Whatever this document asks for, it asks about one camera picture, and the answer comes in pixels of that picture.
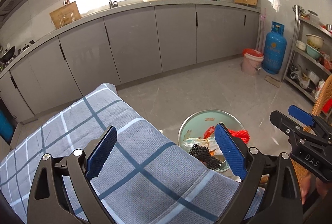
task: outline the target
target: black scrubber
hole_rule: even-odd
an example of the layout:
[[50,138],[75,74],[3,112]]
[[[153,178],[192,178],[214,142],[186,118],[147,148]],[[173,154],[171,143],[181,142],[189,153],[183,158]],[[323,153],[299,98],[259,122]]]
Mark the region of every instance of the black scrubber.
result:
[[189,154],[197,158],[199,161],[205,162],[208,169],[217,170],[222,166],[222,162],[210,155],[209,149],[204,146],[194,144],[194,146],[191,147]]

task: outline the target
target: dish rack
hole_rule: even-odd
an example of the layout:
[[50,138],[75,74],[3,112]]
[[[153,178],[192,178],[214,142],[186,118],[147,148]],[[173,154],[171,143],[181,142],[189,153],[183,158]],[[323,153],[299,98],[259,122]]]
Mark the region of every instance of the dish rack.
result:
[[[301,16],[298,5],[295,10],[295,25],[294,33],[292,39],[292,48],[289,54],[288,62],[286,65],[286,70],[283,74],[282,81],[286,80],[291,85],[296,87],[302,94],[308,97],[313,103],[316,102],[315,97],[312,93],[307,92],[295,81],[289,77],[289,67],[291,65],[298,65],[302,69],[309,69],[316,73],[320,80],[326,80],[332,73],[327,70],[323,65],[318,63],[315,59],[310,57],[305,51],[302,51],[296,47],[296,41],[300,40],[306,43],[306,35],[315,34],[324,39],[324,44],[322,51],[326,52],[329,55],[332,55],[332,34],[322,28],[319,24],[316,24],[308,19],[305,19]],[[328,118],[332,112],[325,113],[325,116]]]

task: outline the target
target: pink bucket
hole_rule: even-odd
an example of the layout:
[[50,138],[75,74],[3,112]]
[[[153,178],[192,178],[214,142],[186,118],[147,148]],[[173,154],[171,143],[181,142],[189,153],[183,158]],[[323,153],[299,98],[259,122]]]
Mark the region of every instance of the pink bucket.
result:
[[250,76],[258,75],[264,56],[254,49],[245,49],[242,62],[242,72]]

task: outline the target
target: tiled floor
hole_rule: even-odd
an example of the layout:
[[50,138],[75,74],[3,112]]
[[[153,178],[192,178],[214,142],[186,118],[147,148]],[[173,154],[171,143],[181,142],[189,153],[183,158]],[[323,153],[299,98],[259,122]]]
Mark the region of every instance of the tiled floor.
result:
[[[292,104],[311,111],[312,103],[295,88],[282,83],[277,88],[258,77],[241,72],[242,59],[233,59],[177,73],[120,90],[119,96],[163,134],[177,143],[183,121],[195,112],[214,108],[234,115],[249,131],[249,146],[264,154],[290,151],[288,137],[269,121],[270,113],[287,114]],[[23,125],[19,144],[57,112]]]

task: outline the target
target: hand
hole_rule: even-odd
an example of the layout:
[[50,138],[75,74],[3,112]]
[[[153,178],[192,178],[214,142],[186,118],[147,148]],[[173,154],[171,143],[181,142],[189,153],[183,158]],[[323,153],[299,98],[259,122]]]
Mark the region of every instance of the hand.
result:
[[[308,172],[307,175],[302,179],[302,183],[300,186],[302,204],[305,203],[305,200],[310,190],[310,178],[311,178],[311,173]],[[319,195],[322,198],[324,198],[328,190],[332,189],[332,183],[323,183],[320,179],[316,178],[316,189]]]

